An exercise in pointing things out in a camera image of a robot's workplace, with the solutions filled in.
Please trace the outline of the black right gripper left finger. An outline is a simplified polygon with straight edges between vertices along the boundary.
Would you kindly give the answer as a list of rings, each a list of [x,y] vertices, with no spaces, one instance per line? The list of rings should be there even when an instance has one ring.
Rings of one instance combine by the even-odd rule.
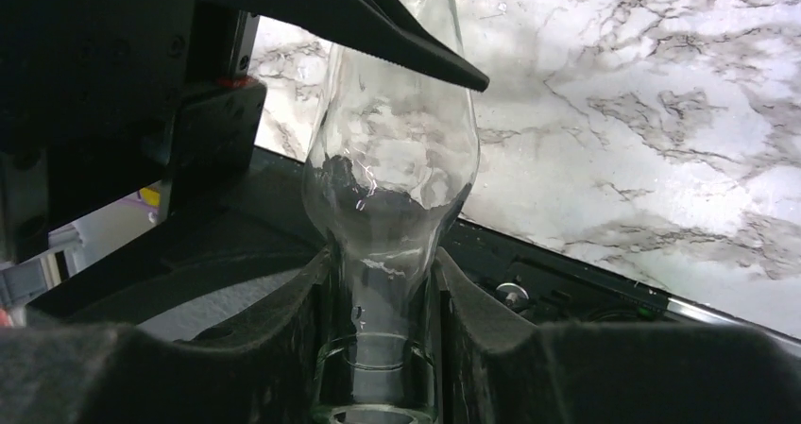
[[[319,347],[317,254],[206,338],[41,319],[1,331],[5,423],[308,423]]]

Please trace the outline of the clear glass bottle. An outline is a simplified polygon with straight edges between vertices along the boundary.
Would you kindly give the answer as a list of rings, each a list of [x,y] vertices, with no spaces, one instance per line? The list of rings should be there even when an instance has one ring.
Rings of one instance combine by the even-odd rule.
[[[317,423],[432,423],[430,267],[477,175],[468,90],[331,50],[302,198],[325,236]]]

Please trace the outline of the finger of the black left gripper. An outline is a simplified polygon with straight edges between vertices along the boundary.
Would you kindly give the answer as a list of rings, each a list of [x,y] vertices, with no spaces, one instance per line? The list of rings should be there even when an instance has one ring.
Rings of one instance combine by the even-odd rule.
[[[202,0],[255,12],[425,76],[483,92],[489,78],[430,34],[400,0]]]

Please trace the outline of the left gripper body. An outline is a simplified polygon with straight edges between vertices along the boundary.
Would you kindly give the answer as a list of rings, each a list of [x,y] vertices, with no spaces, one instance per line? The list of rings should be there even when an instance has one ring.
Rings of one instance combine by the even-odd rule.
[[[161,217],[245,171],[259,18],[194,0],[1,0],[1,258],[154,182]]]

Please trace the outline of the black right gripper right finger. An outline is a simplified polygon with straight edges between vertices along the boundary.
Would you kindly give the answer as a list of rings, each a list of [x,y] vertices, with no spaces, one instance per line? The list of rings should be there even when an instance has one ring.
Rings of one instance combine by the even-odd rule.
[[[432,274],[447,423],[796,423],[800,367],[734,325],[537,326],[444,250]]]

